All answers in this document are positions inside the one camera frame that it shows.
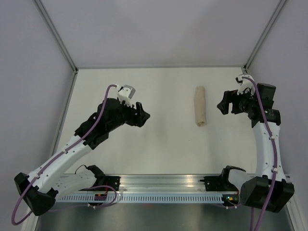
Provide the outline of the beige cloth napkin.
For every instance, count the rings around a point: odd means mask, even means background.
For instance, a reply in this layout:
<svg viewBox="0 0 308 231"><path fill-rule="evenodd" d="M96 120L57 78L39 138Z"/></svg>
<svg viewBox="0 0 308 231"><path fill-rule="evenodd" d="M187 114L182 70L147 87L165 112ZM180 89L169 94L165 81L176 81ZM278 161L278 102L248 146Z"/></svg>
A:
<svg viewBox="0 0 308 231"><path fill-rule="evenodd" d="M196 87L194 96L195 122L198 127L204 127L207 124L205 109L205 88L203 86L198 86Z"/></svg>

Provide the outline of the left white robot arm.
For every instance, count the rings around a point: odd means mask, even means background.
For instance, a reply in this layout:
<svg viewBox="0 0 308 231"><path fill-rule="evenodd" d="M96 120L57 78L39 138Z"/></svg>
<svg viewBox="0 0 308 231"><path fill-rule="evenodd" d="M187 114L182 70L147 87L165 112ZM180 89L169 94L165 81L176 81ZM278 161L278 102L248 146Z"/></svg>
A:
<svg viewBox="0 0 308 231"><path fill-rule="evenodd" d="M19 194L36 216L48 212L60 198L86 188L101 190L105 174L96 165L67 178L62 175L80 158L109 138L109 133L127 124L141 128L150 118L142 104L128 107L118 99L107 98L79 128L69 142L52 158L29 174L19 173L14 182Z"/></svg>

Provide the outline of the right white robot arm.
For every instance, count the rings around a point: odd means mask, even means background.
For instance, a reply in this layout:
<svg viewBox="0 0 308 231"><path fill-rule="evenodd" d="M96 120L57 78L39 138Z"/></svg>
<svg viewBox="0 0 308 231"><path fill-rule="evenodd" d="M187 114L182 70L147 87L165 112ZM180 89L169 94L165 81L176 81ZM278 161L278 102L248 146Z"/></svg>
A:
<svg viewBox="0 0 308 231"><path fill-rule="evenodd" d="M245 88L242 94L237 90L228 90L223 94L217 108L226 115L246 113L256 140L257 167L250 178L239 167L226 166L220 175L220 185L225 190L236 187L240 194L240 203L244 206L278 213L294 195L292 183L286 181L282 169L279 133L281 115L273 109L276 87L269 84L257 84L257 89Z"/></svg>

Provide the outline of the aluminium front rail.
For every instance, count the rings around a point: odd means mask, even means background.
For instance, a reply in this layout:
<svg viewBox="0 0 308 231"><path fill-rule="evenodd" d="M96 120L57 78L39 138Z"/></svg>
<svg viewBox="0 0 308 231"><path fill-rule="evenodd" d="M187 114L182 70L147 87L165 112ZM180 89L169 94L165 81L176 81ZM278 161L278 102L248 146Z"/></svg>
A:
<svg viewBox="0 0 308 231"><path fill-rule="evenodd" d="M204 177L218 174L106 174L122 193L205 193Z"/></svg>

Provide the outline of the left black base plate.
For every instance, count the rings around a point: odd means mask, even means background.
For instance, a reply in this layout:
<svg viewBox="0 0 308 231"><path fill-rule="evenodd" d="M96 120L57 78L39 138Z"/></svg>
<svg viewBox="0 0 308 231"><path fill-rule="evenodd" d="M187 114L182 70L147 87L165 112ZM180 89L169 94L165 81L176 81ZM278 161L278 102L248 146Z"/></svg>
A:
<svg viewBox="0 0 308 231"><path fill-rule="evenodd" d="M121 180L120 176L111 176L111 175L105 176L103 185L110 186L114 188L116 191L119 191L120 180Z"/></svg>

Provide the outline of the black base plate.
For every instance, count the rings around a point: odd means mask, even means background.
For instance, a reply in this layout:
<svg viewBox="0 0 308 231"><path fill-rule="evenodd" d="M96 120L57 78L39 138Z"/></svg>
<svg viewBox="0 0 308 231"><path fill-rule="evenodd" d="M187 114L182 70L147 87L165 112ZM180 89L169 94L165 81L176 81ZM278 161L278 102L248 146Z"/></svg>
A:
<svg viewBox="0 0 308 231"><path fill-rule="evenodd" d="M119 191L120 180L121 180L120 176L111 176L111 175L105 176L103 185L110 186L114 188L116 191Z"/></svg>
<svg viewBox="0 0 308 231"><path fill-rule="evenodd" d="M221 176L205 176L199 180L207 192L238 192L238 189Z"/></svg>

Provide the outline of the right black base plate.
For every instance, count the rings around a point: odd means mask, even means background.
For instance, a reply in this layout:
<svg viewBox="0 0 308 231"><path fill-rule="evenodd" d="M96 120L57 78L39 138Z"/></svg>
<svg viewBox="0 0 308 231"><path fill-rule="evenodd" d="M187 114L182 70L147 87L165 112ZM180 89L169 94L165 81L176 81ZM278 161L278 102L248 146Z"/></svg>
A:
<svg viewBox="0 0 308 231"><path fill-rule="evenodd" d="M238 189L221 176L205 176L199 180L207 192L238 192Z"/></svg>

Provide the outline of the right aluminium frame post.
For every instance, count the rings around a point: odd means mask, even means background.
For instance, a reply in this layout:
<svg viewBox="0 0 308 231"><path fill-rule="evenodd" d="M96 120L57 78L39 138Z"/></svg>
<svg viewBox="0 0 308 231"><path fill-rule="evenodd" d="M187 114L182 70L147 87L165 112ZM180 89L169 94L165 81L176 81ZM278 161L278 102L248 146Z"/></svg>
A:
<svg viewBox="0 0 308 231"><path fill-rule="evenodd" d="M258 52L262 48L263 43L265 42L266 38L270 34L271 30L273 29L275 23L277 22L280 14L286 7L288 0L279 0L278 4L276 5L273 13L271 14L266 26L264 27L261 35L259 36L257 43L255 44L254 48L252 49L247 61L242 66L242 73L247 73L249 67L252 65L254 59L256 58Z"/></svg>

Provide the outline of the aluminium frame post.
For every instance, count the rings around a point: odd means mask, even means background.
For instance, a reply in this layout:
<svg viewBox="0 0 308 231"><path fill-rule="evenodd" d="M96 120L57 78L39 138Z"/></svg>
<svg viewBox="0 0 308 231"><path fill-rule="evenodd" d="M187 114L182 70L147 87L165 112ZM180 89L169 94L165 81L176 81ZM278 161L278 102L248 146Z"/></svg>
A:
<svg viewBox="0 0 308 231"><path fill-rule="evenodd" d="M265 42L266 38L270 34L271 30L273 29L275 23L277 22L280 14L286 7L288 0L279 0L278 4L276 5L273 13L271 14L266 26L264 27L261 35L259 36L257 43L255 44L254 48L252 49L247 61L242 66L242 73L247 73L249 67L252 65L254 59L256 58L258 52L262 48L263 43Z"/></svg>
<svg viewBox="0 0 308 231"><path fill-rule="evenodd" d="M67 63L69 64L69 66L71 67L71 69L73 70L74 73L76 73L78 71L77 66L75 65L71 55L69 54L69 51L66 47L66 45L64 44L58 30L56 29L46 7L44 6L43 2L41 0L33 0L33 3L35 5L35 7L37 8L38 12L40 13L43 21L45 22L48 30L50 31L52 37L54 38L58 48L60 49L60 52L62 53L62 55L64 56L65 60L67 61Z"/></svg>

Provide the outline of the left aluminium frame post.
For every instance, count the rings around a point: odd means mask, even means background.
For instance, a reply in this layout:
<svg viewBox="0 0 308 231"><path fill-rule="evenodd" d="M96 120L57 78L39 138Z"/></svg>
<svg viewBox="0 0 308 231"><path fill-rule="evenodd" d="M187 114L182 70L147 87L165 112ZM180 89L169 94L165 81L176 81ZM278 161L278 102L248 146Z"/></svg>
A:
<svg viewBox="0 0 308 231"><path fill-rule="evenodd" d="M69 54L69 51L66 47L66 45L64 44L58 30L56 29L46 7L44 6L43 2L41 0L33 0L33 3L35 5L35 7L37 8L38 12L40 13L43 21L45 22L48 30L50 31L52 37L54 38L58 48L60 49L60 52L62 53L62 55L64 56L65 60L67 61L67 63L69 64L69 66L71 67L71 69L73 70L74 73L76 73L78 71L77 66L75 65L71 55Z"/></svg>

